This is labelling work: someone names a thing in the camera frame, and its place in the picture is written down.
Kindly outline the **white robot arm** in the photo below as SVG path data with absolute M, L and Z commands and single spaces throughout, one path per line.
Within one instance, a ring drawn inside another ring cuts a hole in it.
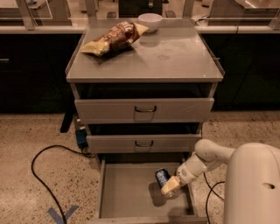
M 222 164 L 227 166 L 223 223 L 280 224 L 280 150 L 264 143 L 234 149 L 201 139 L 161 193 L 169 197 Z

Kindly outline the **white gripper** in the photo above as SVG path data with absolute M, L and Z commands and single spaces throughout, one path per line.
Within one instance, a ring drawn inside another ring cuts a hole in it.
M 192 154 L 176 171 L 177 176 L 171 176 L 164 186 L 161 193 L 170 198 L 182 186 L 190 184 L 199 175 L 207 171 L 206 161 Z

